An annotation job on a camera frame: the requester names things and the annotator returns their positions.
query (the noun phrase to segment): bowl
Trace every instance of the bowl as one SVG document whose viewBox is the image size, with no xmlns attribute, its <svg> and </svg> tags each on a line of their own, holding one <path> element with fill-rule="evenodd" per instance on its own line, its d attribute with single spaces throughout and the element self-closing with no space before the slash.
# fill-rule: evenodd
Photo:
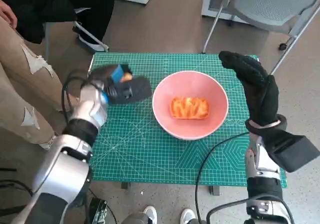
<svg viewBox="0 0 320 224">
<path fill-rule="evenodd" d="M 206 98 L 209 116 L 202 120 L 175 119 L 170 113 L 174 97 Z M 215 132 L 228 114 L 228 97 L 217 80 L 197 71 L 180 71 L 165 77 L 153 93 L 152 109 L 159 125 L 182 140 L 198 140 Z"/>
</svg>

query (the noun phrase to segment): black cable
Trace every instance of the black cable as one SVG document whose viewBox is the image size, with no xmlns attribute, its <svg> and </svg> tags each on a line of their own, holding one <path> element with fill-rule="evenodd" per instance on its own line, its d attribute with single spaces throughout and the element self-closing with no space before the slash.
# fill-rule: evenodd
<svg viewBox="0 0 320 224">
<path fill-rule="evenodd" d="M 113 216 L 113 219 L 114 219 L 115 224 L 118 224 L 117 219 L 116 219 L 116 217 L 115 217 L 115 214 L 114 214 L 114 212 L 111 210 L 110 206 L 106 205 L 106 207 L 107 207 L 107 208 L 109 209 L 109 211 L 111 212 L 111 215 Z"/>
<path fill-rule="evenodd" d="M 18 181 L 18 180 L 11 180 L 11 179 L 5 179 L 5 180 L 0 180 L 0 183 L 1 182 L 11 182 L 11 183 L 15 183 L 15 184 L 17 184 L 17 185 L 19 185 L 19 186 L 21 186 L 21 187 L 23 187 L 24 188 L 24 190 L 26 190 L 28 193 L 29 193 L 29 195 L 30 196 L 32 196 L 33 195 L 33 192 L 32 192 L 32 190 L 26 185 L 26 184 L 24 184 L 23 182 L 21 182 L 21 181 Z"/>
<path fill-rule="evenodd" d="M 226 140 L 224 140 L 224 141 L 222 141 L 222 142 L 220 142 L 220 143 L 218 143 L 217 145 L 215 145 L 212 149 L 211 149 L 211 151 L 208 153 L 208 155 L 206 155 L 206 158 L 205 158 L 205 160 L 203 161 L 203 163 L 202 163 L 202 165 L 201 165 L 201 167 L 200 167 L 200 169 L 199 169 L 199 172 L 198 172 L 198 176 L 197 176 L 197 178 L 196 178 L 196 188 L 195 188 L 195 194 L 194 194 L 194 198 L 195 198 L 195 202 L 196 202 L 196 204 L 195 204 L 195 208 L 196 208 L 196 213 L 197 213 L 197 215 L 198 215 L 198 221 L 199 221 L 199 223 L 202 223 L 202 219 L 201 219 L 201 216 L 200 216 L 200 211 L 199 211 L 199 205 L 198 205 L 198 187 L 199 187 L 199 181 L 200 181 L 200 177 L 201 177 L 201 173 L 202 173 L 202 170 L 203 170 L 203 168 L 204 168 L 204 166 L 205 166 L 205 163 L 206 163 L 206 161 L 209 159 L 209 157 L 211 156 L 211 154 L 212 154 L 212 152 L 218 147 L 218 146 L 220 146 L 220 145 L 222 145 L 222 144 L 224 144 L 224 143 L 226 143 L 226 142 L 228 142 L 228 141 L 230 141 L 230 140 L 232 140 L 232 139 L 235 139 L 235 138 L 238 138 L 238 137 L 240 137 L 240 136 L 243 136 L 243 135 L 247 135 L 247 134 L 249 134 L 249 132 L 244 132 L 244 133 L 241 133 L 241 134 L 239 134 L 239 135 L 235 135 L 235 136 L 232 136 L 232 137 L 230 137 L 230 138 L 228 138 L 228 139 L 226 139 Z"/>
<path fill-rule="evenodd" d="M 211 209 L 208 214 L 207 214 L 207 217 L 206 217 L 206 222 L 207 224 L 210 224 L 210 216 L 212 214 L 214 214 L 215 212 L 219 211 L 219 210 L 222 210 L 224 208 L 228 208 L 228 207 L 231 207 L 231 206 L 235 206 L 235 205 L 240 205 L 240 204 L 244 204 L 246 203 L 247 201 L 249 200 L 257 200 L 257 199 L 260 199 L 260 198 L 265 198 L 265 197 L 272 197 L 273 199 L 276 199 L 277 201 L 280 201 L 286 208 L 287 212 L 288 212 L 288 215 L 290 217 L 290 221 L 291 221 L 291 224 L 295 224 L 294 222 L 294 217 L 288 207 L 288 205 L 285 203 L 284 200 L 282 200 L 281 198 L 275 196 L 275 195 L 270 195 L 270 194 L 260 194 L 260 195 L 256 195 L 256 196 L 253 196 L 251 198 L 247 198 L 247 199 L 242 199 L 242 200 L 237 200 L 237 201 L 233 201 L 233 202 L 230 202 L 230 203 L 227 203 L 227 204 L 223 204 L 223 205 L 219 205 L 213 209 Z"/>
<path fill-rule="evenodd" d="M 15 186 L 15 184 L 8 184 L 8 185 L 0 185 L 0 189 L 1 188 L 11 188 L 11 189 L 16 189 L 16 190 L 23 190 L 23 191 L 25 191 L 25 189 L 24 188 L 20 188 L 20 187 L 17 187 L 17 186 Z"/>
<path fill-rule="evenodd" d="M 92 85 L 94 86 L 97 90 L 103 92 L 103 89 L 100 88 L 99 86 L 97 86 L 95 83 L 89 81 L 89 80 L 86 80 L 85 78 L 83 77 L 80 77 L 80 76 L 71 76 L 71 74 L 73 74 L 74 72 L 79 72 L 79 71 L 72 71 L 67 79 L 65 80 L 63 86 L 62 86 L 62 90 L 61 90 L 61 106 L 62 106 L 62 111 L 63 111 L 63 116 L 64 116 L 64 119 L 65 119 L 65 122 L 66 124 L 68 124 L 68 116 L 67 116 L 67 113 L 66 113 L 66 106 L 65 106 L 65 95 L 67 96 L 67 101 L 68 101 L 68 105 L 69 105 L 69 109 L 71 111 L 73 111 L 73 106 L 72 106 L 72 103 L 71 103 L 71 100 L 70 100 L 70 96 L 69 96 L 69 90 L 68 90 L 68 85 L 71 81 L 74 81 L 74 80 L 80 80 L 81 81 L 81 85 L 85 85 L 85 84 L 89 84 L 89 85 Z"/>
<path fill-rule="evenodd" d="M 96 194 L 94 194 L 94 192 L 89 188 L 89 191 L 91 192 L 91 194 L 95 197 L 98 198 Z M 106 207 L 109 209 L 109 211 L 111 212 L 111 215 L 113 216 L 114 222 L 115 224 L 118 224 L 117 218 L 115 217 L 114 212 L 111 210 L 110 206 L 106 205 Z"/>
<path fill-rule="evenodd" d="M 62 112 L 63 112 L 63 116 L 64 116 L 64 119 L 65 119 L 65 122 L 68 124 L 68 116 L 67 116 L 67 113 L 66 113 L 66 106 L 65 106 L 65 94 L 66 94 L 66 98 L 68 99 L 68 104 L 70 105 L 71 104 L 71 101 L 70 101 L 70 96 L 69 96 L 69 91 L 68 91 L 68 84 L 71 82 L 71 81 L 74 81 L 74 80 L 80 80 L 82 82 L 86 81 L 84 78 L 80 77 L 80 76 L 68 76 L 66 81 L 64 82 L 63 86 L 62 86 L 62 90 L 61 90 L 61 106 L 62 106 Z"/>
<path fill-rule="evenodd" d="M 95 197 L 98 198 L 96 194 L 94 194 L 94 192 L 89 188 L 89 191 L 91 192 L 91 194 Z"/>
</svg>

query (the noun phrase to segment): person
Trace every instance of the person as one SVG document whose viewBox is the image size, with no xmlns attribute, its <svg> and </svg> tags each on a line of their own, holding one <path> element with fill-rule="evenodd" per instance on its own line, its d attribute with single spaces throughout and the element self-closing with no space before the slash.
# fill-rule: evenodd
<svg viewBox="0 0 320 224">
<path fill-rule="evenodd" d="M 62 109 L 62 84 L 52 67 L 14 31 L 15 16 L 1 2 L 0 16 L 0 127 L 49 149 L 55 138 L 53 128 L 16 92 L 9 77 L 36 92 L 57 111 Z M 72 104 L 78 102 L 70 98 Z"/>
<path fill-rule="evenodd" d="M 8 21 L 8 16 L 4 13 L 10 8 L 16 16 L 16 20 L 9 19 L 13 21 L 13 28 L 24 39 L 36 44 L 40 44 L 45 37 L 45 23 L 75 20 L 102 41 L 112 16 L 114 2 L 115 0 L 1 0 L 1 5 L 5 8 L 2 18 Z M 76 15 L 75 9 L 80 8 L 86 10 Z M 80 30 L 76 32 L 79 33 L 78 40 L 92 51 L 105 51 L 85 33 Z"/>
<path fill-rule="evenodd" d="M 153 206 L 147 206 L 143 212 L 129 215 L 122 224 L 157 224 L 157 222 L 156 209 Z M 181 214 L 180 224 L 199 224 L 199 221 L 195 213 L 187 208 Z"/>
</svg>

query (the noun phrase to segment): floor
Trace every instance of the floor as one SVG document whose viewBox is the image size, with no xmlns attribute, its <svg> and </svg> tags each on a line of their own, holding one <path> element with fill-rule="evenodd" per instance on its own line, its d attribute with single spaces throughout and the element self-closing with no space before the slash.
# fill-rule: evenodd
<svg viewBox="0 0 320 224">
<path fill-rule="evenodd" d="M 116 1 L 104 41 L 112 52 L 199 53 L 213 23 L 213 18 L 201 17 L 201 7 L 202 0 L 150 0 L 146 6 Z M 287 117 L 288 131 L 306 135 L 318 148 L 319 25 L 320 16 L 317 16 L 275 74 L 280 90 L 279 113 Z M 74 68 L 88 69 L 91 60 L 91 55 L 76 44 L 71 26 L 70 23 L 56 24 L 50 30 L 49 63 L 62 81 Z M 286 36 L 281 34 L 268 33 L 244 24 L 235 24 L 230 28 L 225 21 L 219 21 L 207 51 L 256 54 L 263 66 L 271 70 L 280 56 L 277 47 L 285 40 Z M 30 46 L 36 53 L 43 53 L 43 45 Z M 23 97 L 43 113 L 57 132 L 62 130 L 63 117 L 59 113 L 48 109 L 37 96 L 27 98 L 24 88 L 17 83 L 14 85 Z M 79 92 L 76 87 L 72 90 L 74 94 Z M 7 131 L 0 130 L 0 136 L 3 140 L 0 144 L 0 165 L 18 168 L 18 174 L 11 173 L 8 177 L 31 185 L 44 152 L 40 147 L 28 144 Z M 289 186 L 284 190 L 284 198 L 296 223 L 319 222 L 319 166 L 320 158 L 287 175 Z M 184 208 L 195 210 L 194 186 L 134 183 L 130 190 L 123 191 L 118 182 L 94 182 L 91 187 L 100 198 L 109 202 L 119 222 L 129 213 L 141 211 L 150 204 L 158 211 L 158 223 L 178 223 Z M 2 190 L 0 193 L 3 195 L 1 207 L 23 204 L 28 199 L 26 194 L 19 191 L 5 193 Z M 205 217 L 214 206 L 247 197 L 247 191 L 243 187 L 222 187 L 221 196 L 213 197 L 204 186 L 199 189 L 199 196 L 201 214 Z M 212 219 L 215 223 L 242 223 L 247 218 L 245 209 L 245 205 L 225 209 Z M 65 223 L 83 223 L 83 213 L 82 209 L 70 211 Z M 9 222 L 12 217 L 0 221 Z"/>
</svg>

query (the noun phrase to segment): beige pants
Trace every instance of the beige pants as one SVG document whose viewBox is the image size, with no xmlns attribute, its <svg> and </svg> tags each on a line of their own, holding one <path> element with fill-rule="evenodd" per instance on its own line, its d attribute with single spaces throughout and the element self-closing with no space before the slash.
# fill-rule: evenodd
<svg viewBox="0 0 320 224">
<path fill-rule="evenodd" d="M 30 143 L 48 142 L 54 135 L 52 127 L 33 106 L 20 97 L 7 75 L 36 92 L 55 109 L 62 109 L 62 84 L 58 76 L 0 17 L 0 127 Z"/>
</svg>

